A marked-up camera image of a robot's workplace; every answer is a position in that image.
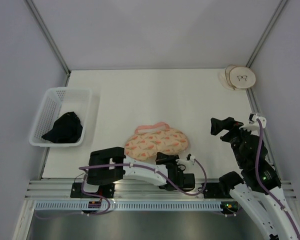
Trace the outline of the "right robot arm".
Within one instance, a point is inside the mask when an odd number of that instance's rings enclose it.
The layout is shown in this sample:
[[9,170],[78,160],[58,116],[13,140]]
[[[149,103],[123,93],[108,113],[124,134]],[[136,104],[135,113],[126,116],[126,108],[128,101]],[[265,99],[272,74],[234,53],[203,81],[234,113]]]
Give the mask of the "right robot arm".
[[263,141],[266,118],[251,113],[247,124],[232,117],[211,118],[210,122],[211,135],[226,131],[220,140],[230,143],[241,170],[219,178],[219,194],[232,197],[265,240],[300,240],[300,226],[288,205],[280,178],[266,161],[268,150]]

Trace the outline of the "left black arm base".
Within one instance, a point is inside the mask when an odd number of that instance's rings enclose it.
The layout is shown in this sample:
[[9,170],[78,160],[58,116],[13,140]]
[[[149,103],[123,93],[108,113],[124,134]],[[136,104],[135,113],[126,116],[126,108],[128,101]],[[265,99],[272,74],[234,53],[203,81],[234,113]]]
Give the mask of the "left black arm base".
[[97,188],[96,192],[88,192],[88,194],[82,192],[82,183],[75,182],[71,186],[70,198],[82,199],[82,198],[97,198],[96,195],[103,196],[107,199],[112,199],[115,193],[115,184],[101,185]]

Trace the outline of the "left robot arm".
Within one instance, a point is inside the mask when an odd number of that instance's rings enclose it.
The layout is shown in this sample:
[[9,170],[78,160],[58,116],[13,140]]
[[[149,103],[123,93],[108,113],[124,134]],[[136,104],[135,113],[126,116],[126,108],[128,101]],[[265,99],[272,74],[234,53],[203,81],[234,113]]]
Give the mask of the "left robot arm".
[[178,155],[158,152],[155,164],[150,164],[126,156],[122,147],[93,151],[81,191],[88,198],[94,198],[99,193],[99,186],[123,179],[144,181],[166,191],[174,191],[174,186],[184,192],[192,191],[196,183],[195,175],[184,173],[178,164],[179,160]]

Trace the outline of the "floral laundry bag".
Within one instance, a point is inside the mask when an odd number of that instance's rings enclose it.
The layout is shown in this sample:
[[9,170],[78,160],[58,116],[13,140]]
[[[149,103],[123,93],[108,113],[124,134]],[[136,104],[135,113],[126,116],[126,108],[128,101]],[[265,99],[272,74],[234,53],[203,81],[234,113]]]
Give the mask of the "floral laundry bag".
[[153,159],[157,153],[168,156],[178,155],[189,146],[187,136],[165,122],[153,125],[140,125],[124,146],[126,156],[145,162]]

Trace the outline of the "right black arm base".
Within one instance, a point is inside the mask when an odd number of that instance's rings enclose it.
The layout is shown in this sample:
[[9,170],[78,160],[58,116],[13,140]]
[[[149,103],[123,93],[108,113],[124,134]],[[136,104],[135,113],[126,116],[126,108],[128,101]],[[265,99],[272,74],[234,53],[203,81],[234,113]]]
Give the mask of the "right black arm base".
[[205,185],[202,194],[204,199],[230,199],[231,198],[230,195],[225,194],[221,190],[220,185],[217,182],[208,182]]

